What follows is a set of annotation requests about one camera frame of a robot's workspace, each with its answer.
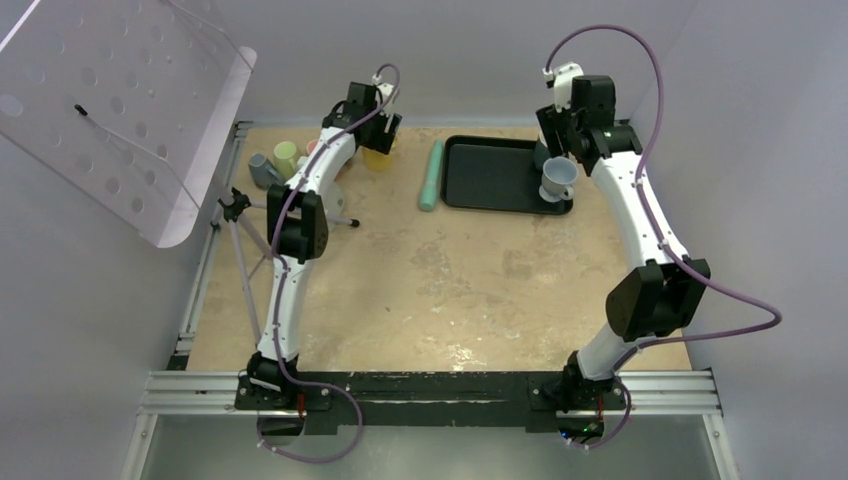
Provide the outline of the yellow mug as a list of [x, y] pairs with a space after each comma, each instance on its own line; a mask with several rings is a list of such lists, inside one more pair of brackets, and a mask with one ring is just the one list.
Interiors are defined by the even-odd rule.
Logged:
[[387, 170], [393, 162], [392, 148], [396, 142], [393, 135], [382, 135], [365, 140], [361, 146], [365, 167], [374, 172]]

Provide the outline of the grey-blue mug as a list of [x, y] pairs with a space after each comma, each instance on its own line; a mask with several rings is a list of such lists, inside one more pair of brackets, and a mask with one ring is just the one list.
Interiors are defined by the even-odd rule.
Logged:
[[549, 203], [572, 200], [578, 174], [577, 164], [569, 158], [553, 157], [546, 160], [542, 166], [539, 196]]

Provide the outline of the dark teal hexagonal mug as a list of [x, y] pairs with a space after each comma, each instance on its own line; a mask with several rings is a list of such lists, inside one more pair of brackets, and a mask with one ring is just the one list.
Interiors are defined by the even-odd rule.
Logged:
[[261, 153], [255, 153], [248, 160], [248, 169], [257, 188], [267, 191], [272, 186], [282, 186], [286, 179], [275, 168], [273, 162]]

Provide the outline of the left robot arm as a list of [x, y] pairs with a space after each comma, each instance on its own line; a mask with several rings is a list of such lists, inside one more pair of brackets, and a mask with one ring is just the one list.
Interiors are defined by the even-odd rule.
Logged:
[[398, 87], [378, 78], [350, 84], [347, 97], [323, 119], [315, 149], [283, 186], [267, 193], [267, 232], [273, 284], [266, 327], [246, 367], [245, 391], [272, 408], [297, 399], [294, 378], [302, 308], [311, 271], [329, 240], [325, 206], [341, 167], [359, 148], [387, 154], [401, 118], [393, 111]]

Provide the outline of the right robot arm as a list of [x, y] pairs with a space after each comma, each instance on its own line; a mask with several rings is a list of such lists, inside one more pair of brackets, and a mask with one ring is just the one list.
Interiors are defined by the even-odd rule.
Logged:
[[540, 390], [572, 410], [613, 390], [628, 352], [691, 323], [705, 291], [692, 275], [709, 276], [710, 269], [674, 237], [647, 175], [638, 172], [643, 149], [635, 131], [615, 119], [613, 80], [587, 75], [576, 63], [544, 76], [554, 102], [536, 113], [539, 196], [548, 203], [572, 200], [584, 171], [612, 208], [630, 268], [606, 297], [606, 324], [570, 355], [561, 379]]

